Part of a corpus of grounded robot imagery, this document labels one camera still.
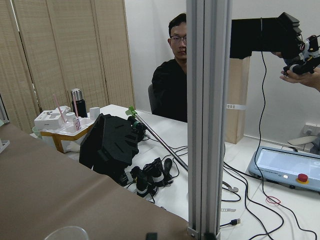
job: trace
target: human hand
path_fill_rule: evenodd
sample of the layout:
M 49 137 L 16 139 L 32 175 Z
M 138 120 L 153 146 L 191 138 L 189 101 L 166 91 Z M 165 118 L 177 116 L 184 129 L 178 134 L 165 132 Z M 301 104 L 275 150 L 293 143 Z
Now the human hand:
M 316 67 L 314 69 L 314 73 L 304 73 L 301 75 L 298 75 L 290 70 L 286 71 L 286 75 L 280 76 L 280 79 L 289 82 L 289 83 L 299 83 L 302 85 L 305 85 L 310 88 L 314 88 L 320 92 L 320 68 Z

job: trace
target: black shirt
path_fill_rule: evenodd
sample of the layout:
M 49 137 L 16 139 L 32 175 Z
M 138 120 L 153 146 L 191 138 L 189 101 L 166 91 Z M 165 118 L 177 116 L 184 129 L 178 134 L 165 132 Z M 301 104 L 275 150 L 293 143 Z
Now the black shirt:
M 152 88 L 157 107 L 153 114 L 187 122 L 187 75 L 175 59 L 156 68 Z

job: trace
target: wall socket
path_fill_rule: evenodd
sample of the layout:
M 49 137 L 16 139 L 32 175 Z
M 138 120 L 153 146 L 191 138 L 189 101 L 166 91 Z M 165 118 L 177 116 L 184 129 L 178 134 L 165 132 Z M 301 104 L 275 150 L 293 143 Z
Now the wall socket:
M 308 136 L 317 136 L 320 133 L 320 124 L 306 122 L 303 127 L 303 133 Z

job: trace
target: touch screen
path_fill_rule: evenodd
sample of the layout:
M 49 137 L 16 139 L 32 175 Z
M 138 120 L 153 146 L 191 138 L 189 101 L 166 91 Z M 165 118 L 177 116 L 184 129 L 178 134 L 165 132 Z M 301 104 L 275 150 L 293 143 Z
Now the touch screen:
M 262 148 L 256 161 L 259 168 L 287 174 L 306 174 L 311 179 L 320 180 L 320 159 L 272 149 Z

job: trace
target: aluminum extrusion pillar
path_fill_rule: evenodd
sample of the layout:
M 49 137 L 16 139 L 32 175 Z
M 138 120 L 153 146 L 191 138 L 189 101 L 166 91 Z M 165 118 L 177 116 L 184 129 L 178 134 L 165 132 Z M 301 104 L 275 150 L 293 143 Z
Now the aluminum extrusion pillar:
M 186 0 L 188 233 L 220 237 L 231 0 Z

